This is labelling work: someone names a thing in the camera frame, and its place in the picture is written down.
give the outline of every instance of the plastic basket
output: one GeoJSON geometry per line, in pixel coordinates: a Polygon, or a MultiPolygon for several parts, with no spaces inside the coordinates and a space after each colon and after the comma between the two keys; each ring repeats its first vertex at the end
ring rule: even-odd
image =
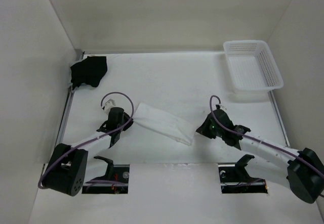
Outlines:
{"type": "Polygon", "coordinates": [[[226,61],[236,93],[268,92],[284,86],[266,42],[236,40],[224,43],[226,61]]]}

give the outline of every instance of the wire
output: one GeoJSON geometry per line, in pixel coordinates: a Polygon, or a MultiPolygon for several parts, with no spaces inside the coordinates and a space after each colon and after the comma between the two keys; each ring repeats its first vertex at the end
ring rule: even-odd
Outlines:
{"type": "Polygon", "coordinates": [[[258,181],[260,181],[260,180],[263,180],[263,179],[258,178],[258,179],[256,179],[256,180],[253,180],[253,181],[251,181],[251,182],[249,182],[249,183],[246,183],[246,184],[241,184],[241,182],[239,182],[239,183],[236,184],[236,185],[227,185],[227,184],[225,184],[225,183],[222,183],[222,184],[224,184],[224,185],[226,185],[226,186],[228,186],[228,187],[243,187],[243,186],[250,186],[251,184],[254,184],[254,183],[256,183],[256,182],[258,182],[258,181]]]}
{"type": "Polygon", "coordinates": [[[307,167],[309,167],[310,169],[312,169],[312,170],[313,170],[314,172],[316,172],[316,173],[317,173],[321,178],[324,179],[324,174],[323,174],[322,172],[320,172],[317,168],[315,168],[313,165],[311,165],[310,163],[308,163],[307,161],[305,161],[305,160],[302,159],[301,157],[299,157],[299,156],[297,156],[297,155],[295,155],[295,154],[293,154],[293,153],[291,153],[291,152],[289,152],[289,151],[286,151],[285,149],[282,149],[282,148],[277,147],[277,146],[274,146],[274,145],[272,145],[272,144],[270,144],[270,143],[267,143],[267,142],[261,141],[260,139],[257,139],[257,138],[254,138],[254,137],[252,137],[252,136],[248,136],[248,135],[243,135],[242,133],[238,133],[238,132],[236,132],[236,131],[233,131],[233,130],[231,130],[231,129],[225,127],[225,126],[223,126],[223,125],[218,121],[218,119],[216,118],[216,116],[215,116],[215,114],[214,114],[214,111],[213,111],[213,104],[212,104],[213,98],[218,99],[219,104],[221,104],[221,100],[220,100],[220,98],[219,98],[218,96],[216,96],[216,95],[212,95],[211,98],[210,98],[210,100],[209,100],[209,107],[210,107],[210,110],[211,110],[211,113],[212,113],[213,118],[214,118],[215,121],[219,124],[219,126],[222,127],[224,130],[226,130],[226,131],[228,131],[228,132],[231,132],[231,133],[233,133],[233,134],[236,134],[236,135],[238,135],[238,136],[241,136],[241,137],[244,137],[244,138],[247,138],[247,139],[253,140],[253,141],[260,142],[261,144],[266,145],[266,146],[268,146],[268,147],[270,147],[270,148],[273,148],[273,149],[276,149],[276,150],[278,150],[278,151],[284,152],[284,153],[286,153],[286,154],[288,154],[288,155],[290,155],[290,156],[296,158],[298,161],[304,163],[307,167]]]}
{"type": "Polygon", "coordinates": [[[102,107],[102,103],[103,103],[104,99],[105,99],[107,96],[112,95],[112,94],[120,94],[120,95],[123,95],[124,97],[126,97],[126,98],[130,101],[131,106],[132,106],[132,114],[131,114],[130,118],[127,120],[127,122],[126,122],[125,124],[123,124],[122,126],[116,128],[116,129],[113,129],[113,130],[111,130],[111,131],[109,131],[109,132],[107,132],[107,133],[105,133],[105,134],[103,134],[103,135],[101,135],[101,136],[99,136],[99,137],[96,137],[96,138],[93,138],[93,139],[88,140],[88,141],[86,141],[86,142],[80,143],[80,144],[77,145],[76,147],[71,148],[71,149],[68,150],[66,153],[64,153],[62,156],[60,156],[60,157],[59,157],[55,162],[53,162],[53,164],[52,164],[51,166],[49,166],[49,167],[46,169],[46,171],[44,172],[44,174],[43,174],[42,176],[40,176],[39,181],[38,181],[38,187],[39,187],[40,189],[42,189],[42,190],[44,190],[44,189],[48,189],[48,188],[42,186],[42,181],[46,178],[47,174],[48,174],[48,173],[49,173],[49,172],[50,172],[54,167],[56,167],[57,165],[61,164],[61,161],[62,161],[62,160],[63,160],[67,155],[69,155],[71,152],[73,152],[73,151],[75,151],[76,149],[78,149],[78,148],[80,148],[80,147],[83,147],[83,146],[85,146],[85,145],[87,145],[87,144],[90,144],[90,143],[92,143],[92,142],[95,142],[96,140],[101,139],[101,138],[103,138],[103,137],[105,137],[105,136],[107,136],[107,135],[109,135],[109,134],[111,134],[111,133],[114,133],[114,132],[116,132],[116,131],[119,131],[119,130],[123,129],[123,128],[124,128],[124,127],[129,123],[129,122],[131,122],[131,120],[132,120],[132,118],[133,118],[133,115],[134,115],[134,104],[133,104],[131,98],[128,97],[126,94],[121,93],[121,92],[111,92],[111,93],[106,94],[106,95],[102,98],[102,100],[101,100],[101,103],[100,103],[101,107],[102,107]]]}
{"type": "Polygon", "coordinates": [[[92,187],[93,185],[97,185],[97,184],[112,184],[113,185],[127,185],[125,183],[122,182],[118,182],[118,181],[110,181],[110,180],[90,180],[87,182],[87,184],[90,184],[89,186],[87,186],[86,191],[88,191],[88,189],[90,187],[92,187]]]}

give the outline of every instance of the white towel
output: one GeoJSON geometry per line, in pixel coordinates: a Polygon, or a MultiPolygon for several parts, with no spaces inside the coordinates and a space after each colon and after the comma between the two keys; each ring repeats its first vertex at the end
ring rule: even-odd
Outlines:
{"type": "Polygon", "coordinates": [[[138,106],[133,120],[140,126],[191,146],[195,128],[189,122],[144,103],[138,106]]]}

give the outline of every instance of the white enclosure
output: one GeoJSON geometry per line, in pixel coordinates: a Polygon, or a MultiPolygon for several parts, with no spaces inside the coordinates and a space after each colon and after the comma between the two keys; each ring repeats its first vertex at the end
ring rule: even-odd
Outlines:
{"type": "MultiPolygon", "coordinates": [[[[139,133],[144,132],[136,133],[137,130],[125,132],[125,138],[119,142],[120,146],[116,145],[112,151],[105,152],[106,156],[115,158],[117,162],[136,163],[132,168],[138,173],[138,178],[144,179],[150,171],[161,167],[151,165],[153,163],[198,163],[191,169],[192,176],[202,178],[206,191],[199,189],[188,197],[198,204],[191,205],[184,194],[185,191],[187,193],[196,188],[196,182],[192,186],[183,187],[180,194],[174,194],[173,190],[179,190],[185,181],[158,181],[158,178],[151,183],[158,186],[166,183],[168,188],[162,188],[157,193],[154,189],[148,190],[147,196],[141,199],[144,206],[151,207],[150,215],[145,217],[138,209],[140,206],[130,207],[125,203],[127,199],[118,199],[119,196],[111,197],[115,206],[111,206],[111,202],[104,196],[77,196],[73,199],[52,191],[39,191],[38,200],[34,201],[37,180],[57,139],[67,96],[68,63],[79,58],[75,49],[88,54],[110,53],[115,56],[121,52],[183,50],[192,51],[192,54],[184,59],[188,63],[187,67],[182,65],[182,59],[177,60],[173,57],[175,55],[170,54],[159,62],[151,63],[146,61],[150,58],[149,54],[110,57],[110,67],[127,75],[132,83],[131,87],[121,83],[121,78],[112,70],[97,89],[77,91],[64,141],[73,142],[90,132],[90,128],[91,132],[95,130],[97,123],[100,124],[105,117],[100,108],[97,109],[100,97],[118,89],[129,94],[137,103],[143,100],[187,120],[197,121],[202,121],[203,115],[208,112],[208,96],[220,94],[233,120],[248,125],[265,138],[284,143],[286,132],[282,132],[281,119],[276,116],[276,105],[269,95],[258,96],[253,103],[251,98],[235,97],[229,92],[230,82],[226,81],[226,67],[221,66],[224,62],[220,52],[223,50],[223,42],[260,39],[268,42],[285,83],[274,95],[292,147],[311,148],[320,159],[324,159],[324,133],[321,129],[324,118],[323,7],[324,0],[0,0],[0,222],[28,223],[35,203],[30,223],[44,223],[47,216],[51,220],[65,223],[75,223],[86,218],[99,222],[105,217],[103,206],[112,208],[114,213],[119,213],[126,206],[133,211],[133,214],[128,215],[130,219],[118,219],[118,214],[110,215],[111,223],[127,223],[133,220],[141,223],[145,220],[150,223],[165,223],[168,222],[165,216],[175,209],[179,212],[173,212],[172,221],[238,223],[239,216],[242,216],[242,220],[248,220],[251,215],[251,212],[245,213],[240,208],[244,204],[251,208],[255,205],[259,210],[253,216],[254,222],[280,223],[282,220],[285,223],[319,223],[316,204],[305,205],[288,190],[271,183],[270,190],[276,192],[270,192],[270,196],[266,197],[252,197],[253,201],[244,196],[219,196],[219,183],[217,178],[215,180],[214,172],[209,176],[202,176],[197,172],[208,174],[214,169],[215,163],[224,162],[226,159],[236,161],[241,156],[240,152],[233,151],[235,149],[227,147],[220,140],[206,141],[202,146],[195,139],[195,151],[158,136],[158,142],[164,145],[158,149],[155,143],[148,148],[144,142],[140,142],[139,133]],[[200,56],[193,51],[210,52],[205,53],[204,59],[197,65],[200,56]],[[204,76],[199,74],[200,66],[203,67],[204,76]],[[157,76],[147,73],[147,69],[158,70],[157,76]],[[164,82],[163,73],[170,73],[169,84],[164,82]],[[178,89],[172,85],[177,76],[178,86],[191,94],[178,95],[178,89]],[[107,88],[103,88],[105,81],[109,82],[107,88]],[[140,87],[146,88],[149,83],[156,83],[155,90],[149,89],[141,93],[140,87]],[[198,113],[190,114],[181,103],[177,104],[176,96],[183,102],[190,101],[195,108],[194,112],[198,113]],[[80,102],[83,97],[86,98],[84,103],[80,102]],[[78,107],[84,107],[84,112],[79,113],[78,107]],[[270,118],[269,122],[259,119],[259,114],[263,114],[260,112],[270,118]],[[79,125],[73,125],[75,123],[71,122],[76,122],[78,116],[79,125]],[[125,145],[133,135],[131,133],[135,134],[136,142],[140,146],[139,149],[130,147],[134,154],[128,153],[125,145]],[[139,164],[142,156],[146,156],[145,162],[151,164],[139,164]],[[153,201],[150,197],[156,197],[159,202],[150,205],[153,201]],[[286,202],[292,200],[294,204],[271,206],[272,201],[280,197],[286,202]],[[50,198],[57,200],[57,205],[45,205],[50,198]],[[229,215],[223,210],[226,205],[218,203],[219,209],[213,212],[215,198],[221,198],[232,207],[235,206],[237,214],[229,215]],[[186,203],[182,207],[176,205],[183,204],[184,200],[186,203]],[[163,209],[162,204],[169,201],[175,204],[163,209]],[[69,204],[71,210],[81,210],[83,214],[76,216],[67,213],[66,209],[60,207],[60,203],[69,204]],[[269,213],[263,215],[261,207],[265,211],[269,210],[269,213]],[[56,209],[55,213],[50,212],[52,208],[56,209]],[[187,210],[190,215],[184,217],[182,214],[187,210]]],[[[155,138],[152,133],[145,132],[145,135],[148,137],[146,139],[155,138]]],[[[179,177],[183,176],[186,180],[190,175],[184,173],[186,167],[182,167],[167,165],[165,174],[169,170],[175,174],[176,169],[179,177]]],[[[139,179],[133,179],[133,183],[133,187],[142,184],[139,179]]],[[[143,196],[140,187],[137,190],[138,192],[132,190],[132,198],[143,196]]],[[[320,210],[324,210],[324,200],[318,199],[317,203],[320,210]]]]}

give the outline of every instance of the purple cable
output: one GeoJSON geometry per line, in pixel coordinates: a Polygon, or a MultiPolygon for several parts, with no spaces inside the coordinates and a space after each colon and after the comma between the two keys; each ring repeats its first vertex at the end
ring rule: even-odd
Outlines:
{"type": "Polygon", "coordinates": [[[313,170],[314,172],[316,172],[316,173],[317,173],[321,178],[324,179],[324,174],[323,174],[323,173],[321,173],[317,168],[315,168],[313,165],[311,165],[310,163],[308,163],[307,161],[305,161],[305,160],[302,159],[301,157],[299,157],[299,156],[297,156],[297,155],[295,155],[295,154],[293,154],[293,153],[291,153],[291,152],[289,152],[289,151],[286,151],[286,150],[284,150],[284,149],[282,149],[282,148],[280,148],[280,147],[274,146],[274,145],[272,145],[272,144],[269,144],[269,143],[267,143],[267,142],[261,141],[261,140],[259,140],[259,139],[257,139],[257,138],[251,137],[251,136],[243,135],[243,134],[241,134],[241,133],[238,133],[238,132],[236,132],[236,131],[233,131],[233,130],[231,130],[231,129],[229,129],[229,128],[226,128],[225,126],[223,126],[223,125],[218,121],[218,119],[216,118],[216,116],[215,116],[215,114],[214,114],[214,111],[213,111],[213,104],[212,104],[213,98],[218,99],[219,104],[221,104],[221,100],[220,100],[220,98],[219,98],[218,96],[216,96],[216,95],[212,95],[211,98],[210,98],[210,100],[209,100],[209,107],[210,107],[210,110],[211,110],[211,113],[212,113],[213,118],[214,118],[215,121],[219,124],[219,126],[222,127],[224,130],[226,130],[226,131],[228,131],[228,132],[231,132],[231,133],[233,133],[233,134],[236,134],[236,135],[238,135],[238,136],[241,136],[241,137],[244,137],[244,138],[248,138],[248,139],[253,140],[253,141],[260,142],[261,144],[264,144],[264,145],[266,145],[266,146],[268,146],[268,147],[270,147],[270,148],[273,148],[273,149],[276,149],[276,150],[278,150],[278,151],[284,152],[284,153],[286,153],[286,154],[288,154],[288,155],[290,155],[290,156],[296,158],[298,161],[304,163],[307,167],[309,167],[310,169],[312,169],[312,170],[313,170]]]}
{"type": "Polygon", "coordinates": [[[76,149],[78,149],[78,148],[80,148],[80,147],[83,147],[83,146],[85,146],[85,145],[87,145],[87,144],[89,144],[89,143],[95,142],[97,139],[101,139],[101,138],[105,137],[106,135],[109,135],[109,134],[111,134],[111,133],[114,133],[114,132],[116,132],[116,131],[119,131],[119,130],[123,129],[123,128],[124,128],[124,127],[129,123],[129,122],[131,122],[131,120],[132,120],[132,118],[133,118],[133,115],[134,115],[134,104],[133,104],[131,98],[128,97],[126,94],[121,93],[121,92],[111,92],[111,93],[106,94],[106,95],[102,98],[102,100],[101,100],[101,103],[100,103],[101,107],[102,107],[102,103],[103,103],[104,99],[105,99],[107,96],[112,95],[112,94],[120,94],[120,95],[123,95],[124,97],[126,97],[126,98],[130,101],[131,106],[132,106],[132,114],[131,114],[130,118],[127,120],[127,122],[126,122],[125,124],[123,124],[122,126],[116,128],[116,129],[113,129],[113,130],[111,130],[111,131],[109,131],[109,132],[107,132],[107,133],[105,133],[105,134],[102,134],[102,135],[99,136],[98,138],[93,138],[93,139],[88,140],[88,141],[86,141],[86,142],[80,143],[80,144],[77,145],[76,147],[71,148],[71,149],[68,150],[66,153],[64,153],[62,156],[60,156],[60,157],[59,157],[55,162],[53,162],[53,164],[52,164],[51,166],[49,166],[49,167],[46,169],[46,171],[44,172],[44,174],[43,174],[42,176],[40,176],[39,181],[38,181],[38,187],[39,187],[40,189],[42,189],[42,190],[47,189],[46,187],[42,186],[42,181],[45,179],[45,177],[47,176],[47,174],[48,174],[48,173],[49,173],[49,172],[50,172],[54,167],[56,167],[56,165],[60,164],[61,161],[62,161],[62,160],[63,160],[67,155],[69,155],[71,152],[73,152],[73,151],[75,151],[76,149]]]}

